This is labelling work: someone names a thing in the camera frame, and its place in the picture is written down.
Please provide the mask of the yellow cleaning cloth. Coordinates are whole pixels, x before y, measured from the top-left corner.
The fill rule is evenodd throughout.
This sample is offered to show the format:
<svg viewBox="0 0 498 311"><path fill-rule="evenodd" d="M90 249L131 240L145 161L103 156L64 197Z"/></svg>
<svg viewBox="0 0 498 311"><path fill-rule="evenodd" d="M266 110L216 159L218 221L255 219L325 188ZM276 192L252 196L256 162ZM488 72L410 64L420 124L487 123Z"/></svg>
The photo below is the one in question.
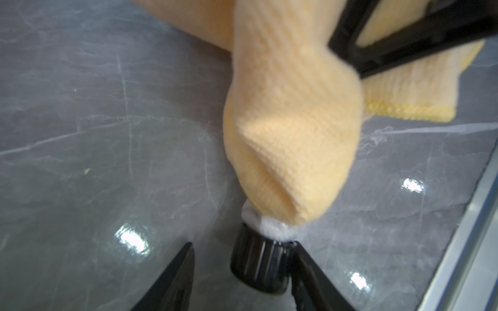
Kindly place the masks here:
<svg viewBox="0 0 498 311"><path fill-rule="evenodd" d="M447 123L461 73L484 42L366 79L328 49L343 1L141 1L232 54L226 155L256 209L289 225L320 218L354 162L370 114Z"/></svg>

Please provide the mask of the white tube black cap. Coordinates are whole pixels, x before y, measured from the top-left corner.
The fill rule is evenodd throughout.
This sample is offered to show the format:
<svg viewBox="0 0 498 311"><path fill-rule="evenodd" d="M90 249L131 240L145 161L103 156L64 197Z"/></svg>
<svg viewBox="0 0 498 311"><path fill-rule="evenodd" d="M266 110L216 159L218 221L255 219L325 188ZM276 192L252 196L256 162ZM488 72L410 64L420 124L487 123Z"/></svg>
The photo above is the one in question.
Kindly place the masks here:
<svg viewBox="0 0 498 311"><path fill-rule="evenodd" d="M284 294L300 228L264 215L250 200L243 204L241 218L230 261L232 273L252 289Z"/></svg>

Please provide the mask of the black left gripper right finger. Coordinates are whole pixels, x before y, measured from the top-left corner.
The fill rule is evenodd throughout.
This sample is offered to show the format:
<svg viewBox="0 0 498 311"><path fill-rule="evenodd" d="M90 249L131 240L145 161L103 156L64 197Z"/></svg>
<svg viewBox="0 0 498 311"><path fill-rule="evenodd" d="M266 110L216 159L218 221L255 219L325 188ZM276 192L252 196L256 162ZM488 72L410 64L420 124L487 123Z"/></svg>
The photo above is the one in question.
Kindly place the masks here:
<svg viewBox="0 0 498 311"><path fill-rule="evenodd" d="M298 242L289 272L297 311L355 311Z"/></svg>

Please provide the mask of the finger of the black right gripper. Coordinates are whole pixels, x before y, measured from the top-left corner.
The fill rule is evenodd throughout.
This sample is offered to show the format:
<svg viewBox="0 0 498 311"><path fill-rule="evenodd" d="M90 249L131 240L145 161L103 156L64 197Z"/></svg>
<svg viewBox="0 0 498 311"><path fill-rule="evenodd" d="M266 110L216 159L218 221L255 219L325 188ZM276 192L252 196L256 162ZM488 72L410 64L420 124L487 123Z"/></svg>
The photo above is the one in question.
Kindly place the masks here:
<svg viewBox="0 0 498 311"><path fill-rule="evenodd" d="M367 78L420 58L497 35L496 1L430 1L417 22L361 47L379 1L348 1L328 47Z"/></svg>

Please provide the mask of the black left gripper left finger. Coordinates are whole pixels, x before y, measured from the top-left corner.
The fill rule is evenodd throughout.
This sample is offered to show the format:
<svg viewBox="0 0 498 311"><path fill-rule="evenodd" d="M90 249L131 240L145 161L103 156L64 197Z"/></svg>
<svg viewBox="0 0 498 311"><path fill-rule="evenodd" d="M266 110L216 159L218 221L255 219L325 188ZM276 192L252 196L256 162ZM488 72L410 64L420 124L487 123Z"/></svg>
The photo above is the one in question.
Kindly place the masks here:
<svg viewBox="0 0 498 311"><path fill-rule="evenodd" d="M187 242L131 311L188 310L194 272L195 251Z"/></svg>

